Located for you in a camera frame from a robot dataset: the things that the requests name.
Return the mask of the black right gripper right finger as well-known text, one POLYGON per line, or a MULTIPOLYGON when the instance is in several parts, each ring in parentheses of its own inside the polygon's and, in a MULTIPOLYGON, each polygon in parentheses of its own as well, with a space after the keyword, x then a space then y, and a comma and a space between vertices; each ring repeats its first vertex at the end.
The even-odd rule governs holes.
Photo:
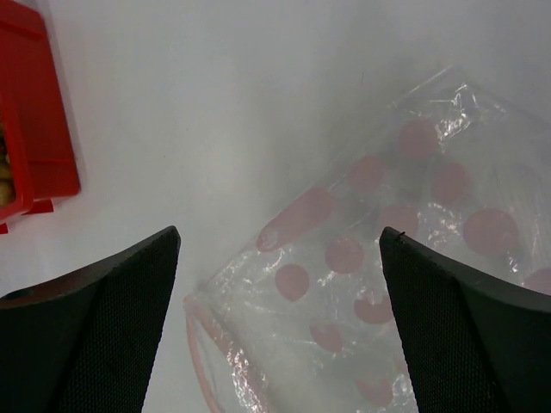
POLYGON ((394 228, 383 274, 421 412, 548 412, 550 298, 394 228))

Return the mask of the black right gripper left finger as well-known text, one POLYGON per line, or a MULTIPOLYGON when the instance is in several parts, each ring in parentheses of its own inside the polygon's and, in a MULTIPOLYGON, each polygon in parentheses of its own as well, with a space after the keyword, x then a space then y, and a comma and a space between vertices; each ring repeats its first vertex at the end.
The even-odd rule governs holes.
POLYGON ((4 412, 142 410, 176 278, 167 227, 1 299, 4 412))

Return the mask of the clear zip bag pink dots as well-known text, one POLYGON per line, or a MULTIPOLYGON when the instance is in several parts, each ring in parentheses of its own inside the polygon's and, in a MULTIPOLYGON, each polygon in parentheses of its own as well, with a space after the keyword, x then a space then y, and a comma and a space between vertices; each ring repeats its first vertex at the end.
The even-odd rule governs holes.
POLYGON ((550 125, 456 68, 362 131, 185 299, 212 412, 415 412, 383 275, 387 228, 550 293, 550 125))

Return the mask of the red plastic bin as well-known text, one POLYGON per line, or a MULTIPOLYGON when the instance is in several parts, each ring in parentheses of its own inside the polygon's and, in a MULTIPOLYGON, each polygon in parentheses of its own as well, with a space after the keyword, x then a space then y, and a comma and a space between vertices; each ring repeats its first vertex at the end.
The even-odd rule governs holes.
POLYGON ((45 22, 16 1, 1 3, 1 232, 24 215, 50 213, 81 189, 45 22))

